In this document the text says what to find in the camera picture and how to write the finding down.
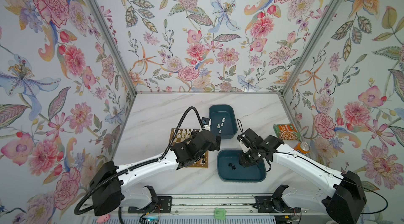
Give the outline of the black chess pieces in bin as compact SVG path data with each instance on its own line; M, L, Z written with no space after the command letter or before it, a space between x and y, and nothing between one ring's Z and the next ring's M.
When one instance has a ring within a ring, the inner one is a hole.
M236 166L233 165L232 163L229 163L229 164L228 164L228 167L229 167L231 170L236 170Z

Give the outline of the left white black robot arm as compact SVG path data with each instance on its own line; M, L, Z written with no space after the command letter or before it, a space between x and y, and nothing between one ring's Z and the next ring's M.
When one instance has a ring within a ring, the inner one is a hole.
M77 203L74 214L79 216L93 211L96 216L112 212L118 207L137 207L151 212L158 197L153 187L144 186L135 192L135 185L163 172L172 172L200 161L208 151L219 151L221 137L210 130L211 120L197 117L200 129L190 131L185 140L178 142L177 135L183 121L193 106L186 109L171 139L160 155L141 162L117 166L113 161L105 163L89 184L89 191Z

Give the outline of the white chess pieces on board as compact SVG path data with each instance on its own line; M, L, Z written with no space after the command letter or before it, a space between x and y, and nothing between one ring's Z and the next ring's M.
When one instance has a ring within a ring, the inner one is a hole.
M180 129L176 135L176 141L181 142L191 137L191 129Z

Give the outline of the orange soda can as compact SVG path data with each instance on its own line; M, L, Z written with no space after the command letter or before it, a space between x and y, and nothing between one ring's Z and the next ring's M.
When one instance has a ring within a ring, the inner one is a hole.
M299 152L299 153L301 153L301 154L303 154L303 155L307 155L307 154L310 153L310 145L309 145L307 142L305 142L305 141L299 142L299 143L294 147L294 149L295 149L297 152Z

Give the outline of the far teal plastic bin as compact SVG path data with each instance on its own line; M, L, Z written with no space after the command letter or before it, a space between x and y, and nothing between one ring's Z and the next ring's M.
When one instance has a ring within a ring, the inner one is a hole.
M221 139L232 139L238 132L235 113L230 105L212 105L209 108L211 132Z

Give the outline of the green tape roll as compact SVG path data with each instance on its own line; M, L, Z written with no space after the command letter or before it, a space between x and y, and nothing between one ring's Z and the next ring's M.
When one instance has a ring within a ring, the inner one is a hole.
M227 211L223 208L215 208L214 210L214 218L216 220L226 220Z

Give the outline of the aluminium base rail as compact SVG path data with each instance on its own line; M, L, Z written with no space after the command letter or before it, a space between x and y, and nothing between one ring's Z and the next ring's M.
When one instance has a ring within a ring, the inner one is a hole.
M322 191L299 191L287 188L283 193L259 194L153 194L134 193L121 201L97 201L90 211L95 216L113 214L118 210L127 213L165 213L172 215L207 214L223 208L228 214L289 213L302 209L324 214L326 200Z

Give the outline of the near teal plastic bin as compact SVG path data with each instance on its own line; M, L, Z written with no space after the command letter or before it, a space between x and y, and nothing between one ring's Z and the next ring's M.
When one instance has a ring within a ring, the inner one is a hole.
M242 150L223 150L217 156L217 171L220 179L225 182L235 183L259 183L266 179L265 164L261 161L251 167L243 167L239 164L239 154ZM228 164L236 166L231 170Z

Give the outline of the wooden chess board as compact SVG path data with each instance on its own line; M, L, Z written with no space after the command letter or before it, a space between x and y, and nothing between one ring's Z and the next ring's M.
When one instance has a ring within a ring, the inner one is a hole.
M198 132L198 129L191 129L191 130L192 130L192 132ZM189 144L190 141L191 141L191 137L186 139L186 140L182 140L181 142L177 142L175 138L174 138L174 140L173 140L173 142L171 144L172 146L174 146L177 143L182 143L182 142L185 142L186 144ZM188 166L188 168L207 169L208 168L208 157L209 157L208 152L205 152L202 155L202 158L200 160L194 162L192 165Z

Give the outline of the green snack packet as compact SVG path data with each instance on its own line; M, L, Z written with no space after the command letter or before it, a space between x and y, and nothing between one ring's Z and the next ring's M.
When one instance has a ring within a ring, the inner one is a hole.
M273 128L276 137L281 140L299 140L301 138L293 124L274 125Z

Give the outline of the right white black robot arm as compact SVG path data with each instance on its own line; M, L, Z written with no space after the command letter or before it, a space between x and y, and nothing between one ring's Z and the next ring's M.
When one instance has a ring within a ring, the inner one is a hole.
M282 165L317 187L317 191L307 191L280 185L269 199L256 203L259 212L285 212L287 209L310 209L326 213L338 224L355 224L366 215L367 198L371 192L363 186L359 176L352 172L339 174L337 171L312 161L294 150L283 140L268 136L263 139L252 129L244 130L241 120L237 120L241 134L237 140L243 152L239 163L247 168L260 162L268 165Z

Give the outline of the pink toy pig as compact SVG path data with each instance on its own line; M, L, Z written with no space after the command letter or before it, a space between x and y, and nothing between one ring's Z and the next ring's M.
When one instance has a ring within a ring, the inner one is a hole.
M97 218L97 224L104 224L110 220L110 214L105 214Z

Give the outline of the teal plastic bin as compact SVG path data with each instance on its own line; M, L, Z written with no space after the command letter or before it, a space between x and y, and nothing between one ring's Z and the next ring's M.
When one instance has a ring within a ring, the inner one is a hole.
M265 164L261 161L251 167L243 167L239 164L239 154L242 150L223 150L217 156L217 171L220 179L225 182L235 183L259 183L266 179ZM228 164L236 166L231 170Z
M212 105L209 108L211 132L221 139L232 139L238 132L235 113L230 105Z

